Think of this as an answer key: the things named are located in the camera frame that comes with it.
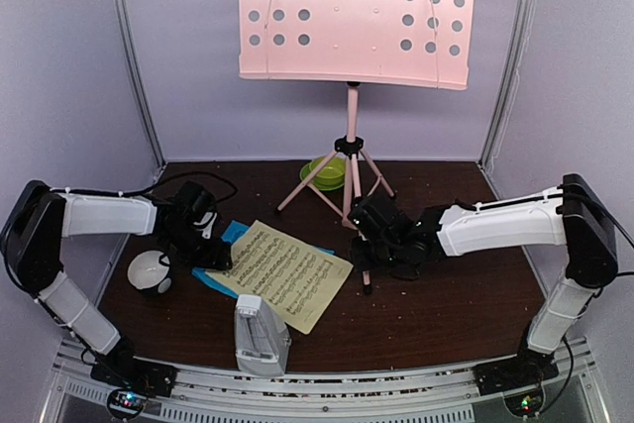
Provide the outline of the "left aluminium frame post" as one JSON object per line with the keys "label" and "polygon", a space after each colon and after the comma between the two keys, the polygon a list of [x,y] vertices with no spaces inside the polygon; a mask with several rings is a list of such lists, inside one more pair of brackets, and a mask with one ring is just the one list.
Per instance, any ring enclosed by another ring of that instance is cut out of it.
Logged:
{"label": "left aluminium frame post", "polygon": [[140,116],[142,129],[150,146],[155,167],[156,169],[162,169],[166,165],[166,160],[159,142],[158,132],[152,118],[145,85],[143,83],[135,42],[133,39],[133,30],[127,0],[113,0],[113,3],[124,51],[126,69],[135,105]]}

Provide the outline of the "green plastic saucer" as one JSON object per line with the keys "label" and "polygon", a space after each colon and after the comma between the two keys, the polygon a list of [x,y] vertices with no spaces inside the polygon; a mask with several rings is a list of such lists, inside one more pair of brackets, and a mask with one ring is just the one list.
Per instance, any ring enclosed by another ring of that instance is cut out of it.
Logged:
{"label": "green plastic saucer", "polygon": [[333,191],[344,186],[345,172],[342,168],[327,166],[322,172],[333,173],[330,176],[317,174],[313,177],[311,183],[321,191]]}

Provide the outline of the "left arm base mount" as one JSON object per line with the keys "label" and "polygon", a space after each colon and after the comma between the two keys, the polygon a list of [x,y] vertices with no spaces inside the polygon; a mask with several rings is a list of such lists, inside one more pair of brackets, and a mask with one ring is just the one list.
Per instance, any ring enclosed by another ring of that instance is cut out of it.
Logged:
{"label": "left arm base mount", "polygon": [[173,366],[143,360],[134,360],[133,364],[130,376],[121,376],[104,364],[95,364],[90,372],[92,379],[113,386],[105,405],[121,421],[139,417],[156,397],[170,397],[176,382],[177,369]]}

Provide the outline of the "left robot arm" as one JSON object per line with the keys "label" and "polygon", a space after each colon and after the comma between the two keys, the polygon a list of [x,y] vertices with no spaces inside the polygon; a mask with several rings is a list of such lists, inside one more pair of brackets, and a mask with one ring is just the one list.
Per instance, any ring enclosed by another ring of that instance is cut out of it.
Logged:
{"label": "left robot arm", "polygon": [[155,264],[231,269],[231,246],[213,233],[218,199],[189,174],[182,181],[172,196],[160,198],[149,188],[53,188],[35,179],[24,187],[1,231],[1,256],[15,286],[72,332],[122,387],[142,379],[142,365],[132,343],[68,275],[63,244],[92,248],[128,236],[154,237]]}

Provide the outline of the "green plastic bowl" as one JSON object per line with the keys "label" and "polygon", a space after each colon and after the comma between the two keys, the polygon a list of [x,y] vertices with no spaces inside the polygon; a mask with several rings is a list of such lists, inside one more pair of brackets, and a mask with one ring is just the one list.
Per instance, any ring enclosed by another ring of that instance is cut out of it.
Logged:
{"label": "green plastic bowl", "polygon": [[345,183],[346,163],[339,157],[333,157],[313,177],[313,184],[322,188],[337,188]]}

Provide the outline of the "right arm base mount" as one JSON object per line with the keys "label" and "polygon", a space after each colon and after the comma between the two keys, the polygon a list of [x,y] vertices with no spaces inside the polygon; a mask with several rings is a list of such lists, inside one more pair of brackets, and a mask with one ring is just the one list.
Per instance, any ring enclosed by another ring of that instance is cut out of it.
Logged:
{"label": "right arm base mount", "polygon": [[543,383],[559,375],[554,364],[543,367],[515,359],[480,364],[474,368],[481,396],[501,394],[506,409],[516,417],[537,416],[546,405]]}

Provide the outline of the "yellow sheet music page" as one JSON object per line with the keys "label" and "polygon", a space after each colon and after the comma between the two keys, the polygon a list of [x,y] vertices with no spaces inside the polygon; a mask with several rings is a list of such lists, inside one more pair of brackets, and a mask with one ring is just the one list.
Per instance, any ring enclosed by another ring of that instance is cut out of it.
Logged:
{"label": "yellow sheet music page", "polygon": [[233,267],[206,275],[234,293],[261,297],[290,327],[308,335],[353,270],[332,254],[256,221],[231,247]]}

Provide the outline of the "pink music stand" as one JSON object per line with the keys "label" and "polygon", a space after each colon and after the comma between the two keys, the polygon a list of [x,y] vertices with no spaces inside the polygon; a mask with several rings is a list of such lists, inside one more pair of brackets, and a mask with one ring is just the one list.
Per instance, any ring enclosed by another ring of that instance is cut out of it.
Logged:
{"label": "pink music stand", "polygon": [[342,82],[344,226],[362,197],[360,166],[371,163],[357,133],[366,83],[462,91],[469,77],[475,0],[239,0],[239,73],[248,80]]}

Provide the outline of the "right aluminium frame post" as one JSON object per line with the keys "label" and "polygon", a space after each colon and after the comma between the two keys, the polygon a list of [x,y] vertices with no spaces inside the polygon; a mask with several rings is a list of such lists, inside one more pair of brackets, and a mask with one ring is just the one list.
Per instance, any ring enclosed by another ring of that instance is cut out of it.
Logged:
{"label": "right aluminium frame post", "polygon": [[517,0],[510,43],[496,96],[493,115],[480,156],[480,168],[492,174],[501,152],[503,138],[510,122],[512,108],[520,84],[522,57],[527,49],[534,19],[536,0]]}

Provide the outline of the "blue sheet music page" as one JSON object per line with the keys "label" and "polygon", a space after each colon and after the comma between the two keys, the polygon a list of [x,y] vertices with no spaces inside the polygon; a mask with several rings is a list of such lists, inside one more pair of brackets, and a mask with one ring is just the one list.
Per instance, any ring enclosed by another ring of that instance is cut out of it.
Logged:
{"label": "blue sheet music page", "polygon": [[231,244],[233,268],[196,270],[210,286],[232,293],[271,298],[275,303],[294,291],[313,290],[327,278],[341,278],[347,268],[337,257],[256,221]]}

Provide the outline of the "aluminium frame post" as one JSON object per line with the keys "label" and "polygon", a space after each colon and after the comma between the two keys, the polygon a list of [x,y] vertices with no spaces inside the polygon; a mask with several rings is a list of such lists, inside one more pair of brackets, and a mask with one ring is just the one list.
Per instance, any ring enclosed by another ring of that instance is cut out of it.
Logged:
{"label": "aluminium frame post", "polygon": [[501,152],[503,138],[510,122],[512,108],[520,84],[522,57],[527,49],[534,19],[536,0],[517,0],[510,43],[496,96],[493,115],[480,156],[480,168],[492,174]]}
{"label": "aluminium frame post", "polygon": [[135,105],[140,116],[142,129],[150,146],[155,167],[156,169],[162,169],[166,165],[166,160],[159,142],[158,132],[152,118],[145,85],[143,83],[135,42],[133,39],[133,30],[127,0],[113,0],[113,3],[124,51],[126,69]]}

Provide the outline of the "white metronome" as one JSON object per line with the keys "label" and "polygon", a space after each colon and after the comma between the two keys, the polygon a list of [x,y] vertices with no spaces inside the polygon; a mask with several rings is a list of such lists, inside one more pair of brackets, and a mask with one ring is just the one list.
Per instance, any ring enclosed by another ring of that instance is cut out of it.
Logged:
{"label": "white metronome", "polygon": [[279,377],[286,372],[291,338],[286,324],[259,296],[241,294],[234,312],[235,357],[241,372]]}

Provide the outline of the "front aluminium rail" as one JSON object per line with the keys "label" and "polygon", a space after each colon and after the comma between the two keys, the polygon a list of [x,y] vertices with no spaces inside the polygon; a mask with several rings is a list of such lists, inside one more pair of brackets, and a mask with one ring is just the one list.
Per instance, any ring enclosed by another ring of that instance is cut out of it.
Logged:
{"label": "front aluminium rail", "polygon": [[[493,360],[410,370],[290,373],[265,379],[237,370],[169,363],[176,368],[170,397],[150,399],[131,422],[617,422],[585,338],[570,355],[555,353],[559,375],[541,383],[548,409],[537,418],[510,411],[530,386],[483,394],[474,369]],[[106,407],[113,387],[90,378],[81,346],[60,344],[36,422],[118,422]]]}

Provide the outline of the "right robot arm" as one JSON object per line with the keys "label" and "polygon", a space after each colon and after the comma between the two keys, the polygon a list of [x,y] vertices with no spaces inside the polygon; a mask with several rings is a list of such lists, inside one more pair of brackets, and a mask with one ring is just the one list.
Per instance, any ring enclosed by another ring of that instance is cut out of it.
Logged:
{"label": "right robot arm", "polygon": [[359,236],[353,263],[364,275],[378,266],[421,265],[474,252],[525,246],[566,250],[568,261],[515,357],[487,366],[525,385],[545,374],[553,353],[593,297],[619,275],[615,235],[622,226],[582,176],[524,197],[475,204],[455,201],[410,219],[380,195],[355,200],[348,215]]}

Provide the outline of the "white and navy bowl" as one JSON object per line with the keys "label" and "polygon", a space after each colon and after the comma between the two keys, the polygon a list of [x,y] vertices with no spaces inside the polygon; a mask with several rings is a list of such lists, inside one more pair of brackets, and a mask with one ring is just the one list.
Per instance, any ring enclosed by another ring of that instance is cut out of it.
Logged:
{"label": "white and navy bowl", "polygon": [[167,254],[145,251],[137,255],[127,269],[129,283],[144,296],[158,296],[172,285],[172,271]]}

